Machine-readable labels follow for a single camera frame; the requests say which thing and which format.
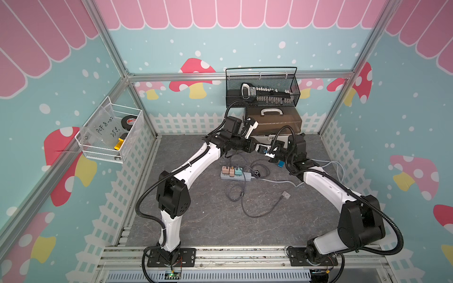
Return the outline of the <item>socket bit set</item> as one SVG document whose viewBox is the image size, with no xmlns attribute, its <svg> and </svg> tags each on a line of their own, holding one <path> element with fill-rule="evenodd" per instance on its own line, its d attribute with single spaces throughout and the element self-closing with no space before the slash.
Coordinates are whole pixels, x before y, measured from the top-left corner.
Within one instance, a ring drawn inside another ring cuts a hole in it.
<svg viewBox="0 0 453 283">
<path fill-rule="evenodd" d="M 240 87 L 243 100 L 257 104 L 293 105 L 294 95 L 288 90 L 279 91 L 276 88 L 257 87 L 243 83 Z"/>
</svg>

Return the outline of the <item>white power strip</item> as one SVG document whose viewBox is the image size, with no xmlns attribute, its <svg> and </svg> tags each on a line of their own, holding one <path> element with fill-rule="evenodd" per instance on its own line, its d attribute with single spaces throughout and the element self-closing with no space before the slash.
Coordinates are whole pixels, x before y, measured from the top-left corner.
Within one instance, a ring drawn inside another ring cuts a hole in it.
<svg viewBox="0 0 453 283">
<path fill-rule="evenodd" d="M 249 182 L 252 179 L 250 172 L 245 172 L 241 175 L 230 176 L 229 174 L 220 173 L 220 177 L 223 180 L 236 180 L 236 181 L 246 181 Z"/>
</svg>

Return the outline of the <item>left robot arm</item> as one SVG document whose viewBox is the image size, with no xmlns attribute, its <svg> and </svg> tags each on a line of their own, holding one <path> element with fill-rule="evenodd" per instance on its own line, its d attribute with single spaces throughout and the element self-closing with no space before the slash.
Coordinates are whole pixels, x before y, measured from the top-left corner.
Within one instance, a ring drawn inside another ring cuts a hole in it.
<svg viewBox="0 0 453 283">
<path fill-rule="evenodd" d="M 161 261 L 174 265 L 180 257 L 180 226 L 183 214 L 191 204 L 189 190 L 197 177 L 212 163 L 231 149 L 252 152 L 257 141 L 251 132 L 258 122 L 248 116 L 248 104 L 244 100 L 233 101 L 226 109 L 222 123 L 203 137 L 199 151 L 172 172 L 164 171 L 159 180 L 139 197 L 135 205 L 137 216 L 157 222 L 161 227 L 159 242 L 148 247 L 144 256 L 155 249 Z M 140 205 L 156 190 L 160 218 L 143 213 Z"/>
</svg>

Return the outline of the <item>teal USB charger adapter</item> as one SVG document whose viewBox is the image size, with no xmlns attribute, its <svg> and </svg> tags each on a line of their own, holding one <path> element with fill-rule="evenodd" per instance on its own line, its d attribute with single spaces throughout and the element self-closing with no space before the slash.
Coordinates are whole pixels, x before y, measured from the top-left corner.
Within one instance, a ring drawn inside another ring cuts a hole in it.
<svg viewBox="0 0 453 283">
<path fill-rule="evenodd" d="M 243 169 L 241 167 L 235 167 L 235 169 L 236 169 L 236 176 L 238 176 L 239 178 L 242 177 Z"/>
</svg>

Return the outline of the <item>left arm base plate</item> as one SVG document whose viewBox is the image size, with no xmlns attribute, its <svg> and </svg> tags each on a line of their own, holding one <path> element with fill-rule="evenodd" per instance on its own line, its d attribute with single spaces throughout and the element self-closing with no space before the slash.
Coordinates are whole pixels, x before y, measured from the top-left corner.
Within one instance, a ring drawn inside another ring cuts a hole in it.
<svg viewBox="0 0 453 283">
<path fill-rule="evenodd" d="M 147 254 L 145 263 L 149 268 L 157 267 L 194 267 L 197 250 L 195 248 L 177 248 L 172 252 L 160 247 L 151 249 Z"/>
</svg>

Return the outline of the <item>black electrical tape roll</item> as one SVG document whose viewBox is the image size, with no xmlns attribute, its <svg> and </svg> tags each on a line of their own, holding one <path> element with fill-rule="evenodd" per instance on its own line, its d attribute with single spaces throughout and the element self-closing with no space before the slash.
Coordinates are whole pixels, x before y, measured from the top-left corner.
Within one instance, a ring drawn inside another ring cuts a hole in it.
<svg viewBox="0 0 453 283">
<path fill-rule="evenodd" d="M 135 115 L 128 115 L 128 116 L 125 116 L 122 118 L 121 120 L 121 124 L 122 124 L 122 127 L 126 130 L 126 131 L 131 131 L 133 125 L 135 124 L 136 120 L 137 120 L 137 116 Z"/>
</svg>

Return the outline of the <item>silver mp3 player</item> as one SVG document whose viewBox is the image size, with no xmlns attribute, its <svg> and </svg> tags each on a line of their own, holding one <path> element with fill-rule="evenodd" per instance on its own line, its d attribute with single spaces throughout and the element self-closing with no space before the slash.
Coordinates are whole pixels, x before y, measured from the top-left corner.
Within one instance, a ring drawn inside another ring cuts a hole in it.
<svg viewBox="0 0 453 283">
<path fill-rule="evenodd" d="M 286 198 L 286 199 L 289 199 L 289 198 L 291 197 L 291 195 L 290 195 L 288 192 L 286 192 L 286 191 L 284 191 L 284 192 L 282 193 L 282 196 L 283 196 L 284 198 Z"/>
</svg>

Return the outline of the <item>yellow tool in bin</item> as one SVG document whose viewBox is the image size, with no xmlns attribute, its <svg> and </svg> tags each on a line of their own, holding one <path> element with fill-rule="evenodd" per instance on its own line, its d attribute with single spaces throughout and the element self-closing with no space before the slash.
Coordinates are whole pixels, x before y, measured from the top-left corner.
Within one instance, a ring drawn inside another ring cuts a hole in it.
<svg viewBox="0 0 453 283">
<path fill-rule="evenodd" d="M 124 141 L 125 141 L 125 137 L 120 137 L 120 138 L 118 138 L 118 142 L 117 142 L 116 145 L 114 146 L 114 150 L 119 151 L 119 150 L 121 149 L 121 147 L 123 146 Z"/>
</svg>

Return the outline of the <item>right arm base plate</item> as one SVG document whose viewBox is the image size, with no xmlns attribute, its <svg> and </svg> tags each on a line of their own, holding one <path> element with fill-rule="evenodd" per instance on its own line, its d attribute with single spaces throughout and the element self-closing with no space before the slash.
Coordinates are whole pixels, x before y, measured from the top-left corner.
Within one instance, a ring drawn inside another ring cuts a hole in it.
<svg viewBox="0 0 453 283">
<path fill-rule="evenodd" d="M 333 254 L 321 255 L 312 246 L 294 247 L 288 246 L 286 254 L 291 266 L 325 266 L 333 268 L 338 266 L 338 261 Z"/>
</svg>

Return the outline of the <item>clear plastic wall bin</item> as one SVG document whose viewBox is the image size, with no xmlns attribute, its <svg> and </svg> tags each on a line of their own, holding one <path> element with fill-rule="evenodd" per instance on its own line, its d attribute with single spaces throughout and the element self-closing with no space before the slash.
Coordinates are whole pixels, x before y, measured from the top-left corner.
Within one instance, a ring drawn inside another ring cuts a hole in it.
<svg viewBox="0 0 453 283">
<path fill-rule="evenodd" d="M 123 117 L 137 116 L 131 131 L 126 131 L 121 124 Z M 106 97 L 75 136 L 87 159 L 113 163 L 124 163 L 138 141 L 144 126 L 144 115 L 138 108 L 112 103 Z M 114 150 L 118 138 L 125 137 L 119 151 Z"/>
</svg>

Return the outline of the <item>brown grey plug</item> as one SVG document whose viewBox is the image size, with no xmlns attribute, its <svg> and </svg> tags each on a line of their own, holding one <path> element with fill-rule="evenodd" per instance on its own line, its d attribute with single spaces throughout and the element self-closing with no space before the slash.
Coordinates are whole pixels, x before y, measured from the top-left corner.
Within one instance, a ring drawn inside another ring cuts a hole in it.
<svg viewBox="0 0 453 283">
<path fill-rule="evenodd" d="M 225 176 L 229 176 L 230 175 L 230 167 L 229 166 L 223 166 L 222 169 L 221 169 L 221 173 Z"/>
</svg>

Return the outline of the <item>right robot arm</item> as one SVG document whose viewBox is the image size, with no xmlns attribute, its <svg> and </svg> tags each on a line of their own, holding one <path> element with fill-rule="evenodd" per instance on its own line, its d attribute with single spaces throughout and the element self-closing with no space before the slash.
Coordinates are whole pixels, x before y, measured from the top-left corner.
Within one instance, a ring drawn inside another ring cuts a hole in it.
<svg viewBox="0 0 453 283">
<path fill-rule="evenodd" d="M 283 146 L 277 138 L 285 130 L 290 131 L 287 146 Z M 318 191 L 340 213 L 336 229 L 307 242 L 306 257 L 309 263 L 319 265 L 331 255 L 358 250 L 384 256 L 396 255 L 403 250 L 403 234 L 381 210 L 377 198 L 349 189 L 325 172 L 317 162 L 309 159 L 304 134 L 296 135 L 290 126 L 283 126 L 276 133 L 266 155 L 283 161 L 289 174 Z M 384 251 L 370 248 L 370 244 L 386 236 L 386 224 L 395 232 L 396 246 Z"/>
</svg>

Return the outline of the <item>white toolbox brown lid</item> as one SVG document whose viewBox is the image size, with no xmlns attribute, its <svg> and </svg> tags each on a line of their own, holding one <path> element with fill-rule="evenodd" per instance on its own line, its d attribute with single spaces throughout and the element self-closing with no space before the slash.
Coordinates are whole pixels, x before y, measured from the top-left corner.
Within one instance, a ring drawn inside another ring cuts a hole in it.
<svg viewBox="0 0 453 283">
<path fill-rule="evenodd" d="M 302 117 L 295 107 L 250 107 L 244 118 L 251 118 L 258 126 L 251 132 L 250 139 L 254 141 L 247 145 L 246 152 L 257 151 L 259 146 L 269 147 L 274 144 L 296 152 L 306 151 L 307 142 L 302 132 Z"/>
</svg>

